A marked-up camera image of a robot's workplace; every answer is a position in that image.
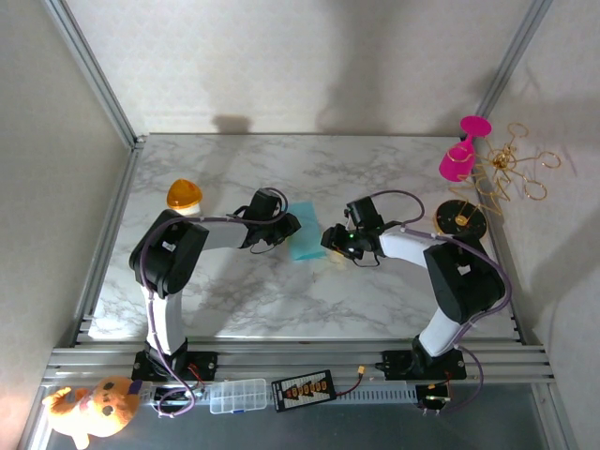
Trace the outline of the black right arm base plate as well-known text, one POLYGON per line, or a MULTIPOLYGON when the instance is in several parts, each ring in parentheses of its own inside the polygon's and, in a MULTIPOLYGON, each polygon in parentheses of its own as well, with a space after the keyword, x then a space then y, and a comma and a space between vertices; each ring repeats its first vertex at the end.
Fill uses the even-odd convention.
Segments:
POLYGON ((451 350, 442 356, 431 357, 425 352, 382 352, 382 361, 376 368, 383 372, 387 381, 436 381, 465 380, 467 377, 463 354, 451 350))

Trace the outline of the small black electronics box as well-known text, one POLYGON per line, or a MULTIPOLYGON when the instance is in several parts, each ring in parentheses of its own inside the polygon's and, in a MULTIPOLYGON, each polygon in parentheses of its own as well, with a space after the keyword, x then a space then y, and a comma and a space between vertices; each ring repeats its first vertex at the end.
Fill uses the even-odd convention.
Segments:
POLYGON ((423 413, 440 411, 452 401, 449 382, 419 384, 415 386, 416 407, 423 413))

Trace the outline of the orange plush toy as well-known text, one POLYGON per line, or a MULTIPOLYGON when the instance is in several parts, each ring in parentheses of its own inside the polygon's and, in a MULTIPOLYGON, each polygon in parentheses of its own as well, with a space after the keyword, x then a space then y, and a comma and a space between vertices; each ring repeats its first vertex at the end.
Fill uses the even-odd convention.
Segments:
POLYGON ((111 437, 129 424, 140 407, 142 388, 143 381, 111 376, 91 389, 60 388, 42 405, 51 428, 69 436, 77 450, 86 450, 91 436, 111 437))

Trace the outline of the teal cloth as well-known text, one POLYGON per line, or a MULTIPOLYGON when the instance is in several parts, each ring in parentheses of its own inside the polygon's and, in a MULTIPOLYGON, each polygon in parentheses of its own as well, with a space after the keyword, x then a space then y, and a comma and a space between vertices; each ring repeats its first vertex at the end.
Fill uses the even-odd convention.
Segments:
POLYGON ((295 202, 289 206, 301 228, 289 238, 289 250, 294 261, 320 259, 325 256, 321 245, 322 231, 312 202, 295 202))

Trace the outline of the pink plastic wine glass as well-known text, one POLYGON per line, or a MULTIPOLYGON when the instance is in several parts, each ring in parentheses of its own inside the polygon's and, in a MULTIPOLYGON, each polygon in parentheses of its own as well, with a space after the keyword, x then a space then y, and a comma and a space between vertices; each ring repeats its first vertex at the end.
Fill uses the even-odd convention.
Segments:
POLYGON ((443 156, 439 173, 447 181, 458 183, 471 172, 475 162, 473 140, 486 138, 492 131, 489 121, 479 115, 468 115, 460 120, 465 138, 450 147, 443 156))

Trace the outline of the aluminium frame post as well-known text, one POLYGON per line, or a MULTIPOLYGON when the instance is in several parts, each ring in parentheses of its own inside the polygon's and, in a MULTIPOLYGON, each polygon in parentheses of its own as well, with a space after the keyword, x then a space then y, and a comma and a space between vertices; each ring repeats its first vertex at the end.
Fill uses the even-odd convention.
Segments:
POLYGON ((127 148, 142 149, 145 145, 145 137, 138 134, 131 125, 67 0, 40 1, 67 44, 82 75, 97 97, 100 106, 107 114, 121 141, 127 148))
POLYGON ((513 35, 475 114, 488 118, 508 85, 554 0, 532 0, 513 35))

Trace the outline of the orange mushroom toy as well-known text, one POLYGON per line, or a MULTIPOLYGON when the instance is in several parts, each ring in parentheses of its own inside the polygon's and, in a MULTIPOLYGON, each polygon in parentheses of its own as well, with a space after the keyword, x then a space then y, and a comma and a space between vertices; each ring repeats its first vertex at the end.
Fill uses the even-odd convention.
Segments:
POLYGON ((167 206, 185 217, 198 217, 202 214, 200 188, 187 179, 177 179, 167 193, 167 206))

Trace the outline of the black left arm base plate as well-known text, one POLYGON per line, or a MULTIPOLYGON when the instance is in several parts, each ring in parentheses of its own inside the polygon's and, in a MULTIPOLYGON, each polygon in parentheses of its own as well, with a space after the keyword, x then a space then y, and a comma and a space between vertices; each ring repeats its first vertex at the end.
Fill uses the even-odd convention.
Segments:
MULTIPOLYGON (((171 366, 172 372, 183 381, 197 381, 197 376, 203 382, 215 379, 218 368, 216 352, 184 352, 179 355, 165 355, 164 359, 167 365, 171 366)), ((131 379, 161 383, 175 381, 154 350, 136 353, 131 379)))

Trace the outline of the black charging board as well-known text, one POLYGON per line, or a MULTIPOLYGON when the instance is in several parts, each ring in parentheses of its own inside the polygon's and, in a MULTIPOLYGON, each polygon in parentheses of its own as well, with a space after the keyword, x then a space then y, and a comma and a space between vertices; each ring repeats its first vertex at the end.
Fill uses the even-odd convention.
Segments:
POLYGON ((271 382, 277 413, 337 399, 332 373, 329 369, 271 382))

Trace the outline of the aluminium frame rails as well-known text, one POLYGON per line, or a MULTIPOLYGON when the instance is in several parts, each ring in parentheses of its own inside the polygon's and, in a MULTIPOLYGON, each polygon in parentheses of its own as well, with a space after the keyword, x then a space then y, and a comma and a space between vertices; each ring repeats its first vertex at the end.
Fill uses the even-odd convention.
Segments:
MULTIPOLYGON (((548 355, 542 346, 522 345, 513 340, 467 340, 487 384, 554 383, 548 355)), ((75 385, 97 381, 109 375, 129 376, 137 342, 87 342, 75 348, 52 351, 41 384, 75 385)), ((204 340, 192 341, 193 352, 217 353, 217 381, 264 378, 274 380, 330 369, 337 384, 351 383, 357 368, 365 366, 365 380, 376 383, 383 374, 375 368, 382 352, 408 350, 408 340, 204 340)))

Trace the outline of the clear plastic organizer box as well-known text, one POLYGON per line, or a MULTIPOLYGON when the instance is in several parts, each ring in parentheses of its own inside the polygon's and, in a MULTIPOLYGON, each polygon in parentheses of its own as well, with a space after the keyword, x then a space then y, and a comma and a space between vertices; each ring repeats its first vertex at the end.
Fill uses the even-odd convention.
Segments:
POLYGON ((216 382, 208 392, 209 411, 214 415, 259 411, 267 405, 265 379, 216 382))

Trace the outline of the aluminium side rail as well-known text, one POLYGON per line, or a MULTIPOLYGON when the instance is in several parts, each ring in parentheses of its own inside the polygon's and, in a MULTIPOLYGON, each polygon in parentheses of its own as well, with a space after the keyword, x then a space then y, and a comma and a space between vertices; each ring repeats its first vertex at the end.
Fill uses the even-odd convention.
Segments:
POLYGON ((493 247, 496 261, 503 268, 505 274, 508 276, 512 284, 512 297, 509 304, 504 309, 510 313, 511 321, 516 334, 515 340, 520 344, 529 345, 533 341, 530 337, 530 332, 527 330, 524 322, 521 319, 522 307, 519 303, 519 300, 520 296, 522 295, 522 289, 518 279, 517 269, 512 261, 510 249, 496 239, 491 239, 490 243, 493 247))
POLYGON ((92 317, 95 311, 102 283, 113 253, 114 242, 127 205, 130 188, 144 147, 144 138, 140 138, 135 142, 128 153, 125 169, 115 185, 73 319, 62 339, 62 343, 68 347, 76 344, 82 324, 87 317, 92 317))

